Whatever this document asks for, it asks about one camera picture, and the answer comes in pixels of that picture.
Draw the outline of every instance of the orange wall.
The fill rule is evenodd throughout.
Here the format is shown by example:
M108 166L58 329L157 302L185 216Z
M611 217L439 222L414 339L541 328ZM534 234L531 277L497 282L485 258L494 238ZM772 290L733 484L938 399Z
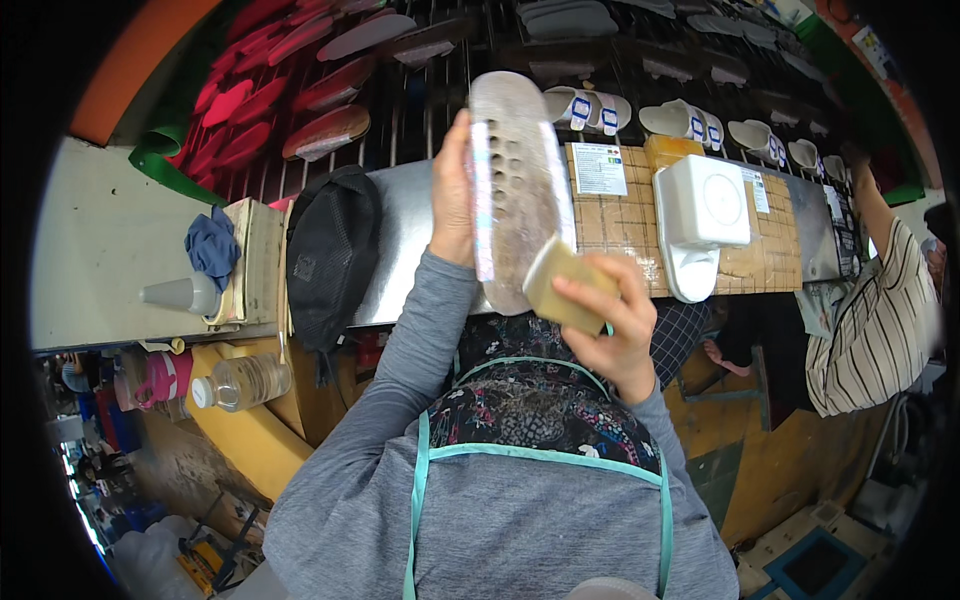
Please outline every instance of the orange wall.
M90 80L70 134L106 146L140 86L219 0L148 0Z

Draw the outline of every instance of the cardboard sheet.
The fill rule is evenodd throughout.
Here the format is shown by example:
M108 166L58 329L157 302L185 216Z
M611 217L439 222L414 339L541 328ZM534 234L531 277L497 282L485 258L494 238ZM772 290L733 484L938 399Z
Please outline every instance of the cardboard sheet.
M626 196L577 194L573 151L566 146L567 171L573 191L577 252L635 256L646 274L652 297L670 296L657 241L652 173L643 148L621 146L627 178ZM786 182L762 174L769 213L757 213L747 202L753 241L744 249L720 251L715 295L792 292L801 289L800 239ZM753 185L744 182L747 198Z

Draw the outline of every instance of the rag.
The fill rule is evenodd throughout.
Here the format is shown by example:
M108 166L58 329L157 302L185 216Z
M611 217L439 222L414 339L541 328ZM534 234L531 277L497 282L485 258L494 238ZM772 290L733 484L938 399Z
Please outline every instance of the rag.
M233 265L240 258L240 247L233 239L233 223L223 209L213 206L209 217L197 215L186 231L183 246L194 270L213 279L217 293L223 294Z

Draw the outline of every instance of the sponge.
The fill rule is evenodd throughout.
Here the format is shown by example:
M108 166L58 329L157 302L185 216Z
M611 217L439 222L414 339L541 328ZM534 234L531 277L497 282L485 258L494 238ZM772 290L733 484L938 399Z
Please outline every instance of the sponge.
M604 325L604 318L582 304L557 294L553 289L555 276L591 285L605 294L619 298L620 290L616 281L584 262L584 259L574 254L557 235L543 245L523 280L523 293L538 317L576 327L596 337Z

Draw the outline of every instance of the water bottle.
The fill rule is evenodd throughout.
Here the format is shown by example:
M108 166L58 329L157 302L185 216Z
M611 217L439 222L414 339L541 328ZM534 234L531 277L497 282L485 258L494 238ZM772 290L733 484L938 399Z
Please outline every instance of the water bottle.
M235 413L283 396L293 379L290 367L281 365L274 354L257 354L222 360L209 377L191 383L197 406L216 404Z

